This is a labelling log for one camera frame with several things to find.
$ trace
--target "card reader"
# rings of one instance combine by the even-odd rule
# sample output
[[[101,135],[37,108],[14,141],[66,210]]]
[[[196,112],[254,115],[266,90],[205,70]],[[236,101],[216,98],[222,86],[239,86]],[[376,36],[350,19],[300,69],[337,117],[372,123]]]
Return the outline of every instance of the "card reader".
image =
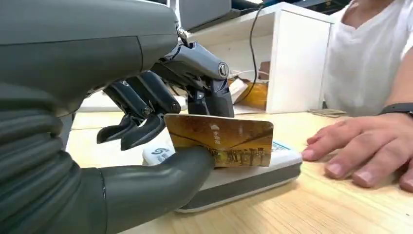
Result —
[[[171,145],[143,150],[144,165],[156,165],[175,153]],[[295,180],[300,175],[301,154],[273,142],[268,167],[224,167],[215,169],[199,192],[180,213],[199,212],[260,193]]]

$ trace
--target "fitness tracker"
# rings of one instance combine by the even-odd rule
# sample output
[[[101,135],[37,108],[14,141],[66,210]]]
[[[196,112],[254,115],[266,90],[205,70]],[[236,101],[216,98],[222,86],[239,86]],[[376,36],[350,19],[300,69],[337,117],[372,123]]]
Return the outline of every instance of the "fitness tracker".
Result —
[[[413,117],[413,102],[396,103],[396,104],[386,106],[380,112],[380,115],[387,114],[387,113],[405,113]]]

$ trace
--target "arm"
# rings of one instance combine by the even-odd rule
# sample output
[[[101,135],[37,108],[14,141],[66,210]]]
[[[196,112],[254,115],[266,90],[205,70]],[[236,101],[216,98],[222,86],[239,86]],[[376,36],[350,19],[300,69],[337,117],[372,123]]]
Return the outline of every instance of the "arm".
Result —
[[[413,48],[403,58],[386,106],[402,102],[413,102]]]

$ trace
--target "robotic hand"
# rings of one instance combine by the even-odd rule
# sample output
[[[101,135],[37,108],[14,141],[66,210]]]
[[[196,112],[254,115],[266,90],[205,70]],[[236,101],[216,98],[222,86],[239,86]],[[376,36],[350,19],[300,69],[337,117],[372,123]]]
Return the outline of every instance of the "robotic hand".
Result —
[[[127,150],[155,138],[165,127],[163,115],[180,112],[165,83],[187,90],[190,114],[234,117],[228,65],[201,45],[183,36],[181,41],[151,71],[104,89],[125,116],[119,125],[100,130],[98,143],[121,139],[121,150]]]
[[[114,234],[190,201],[214,168],[206,149],[154,167],[80,168],[59,137],[61,120],[104,90],[125,117],[98,142],[149,141],[179,112],[164,82],[188,90],[191,113],[233,116],[227,66],[178,43],[176,23],[143,0],[0,3],[0,233]]]

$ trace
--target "card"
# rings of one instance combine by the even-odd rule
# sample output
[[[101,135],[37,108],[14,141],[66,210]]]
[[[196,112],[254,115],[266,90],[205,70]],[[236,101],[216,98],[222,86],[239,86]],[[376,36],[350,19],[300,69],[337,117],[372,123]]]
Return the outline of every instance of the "card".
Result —
[[[345,111],[334,110],[334,109],[308,110],[307,112],[312,113],[317,116],[324,116],[324,117],[330,117],[330,118],[338,118],[346,114]]]
[[[164,116],[175,149],[201,145],[217,167],[267,167],[274,126],[261,120],[167,114]]]
[[[344,115],[345,111],[334,110],[334,109],[321,109],[321,110],[308,110],[310,113],[318,113],[324,115]]]

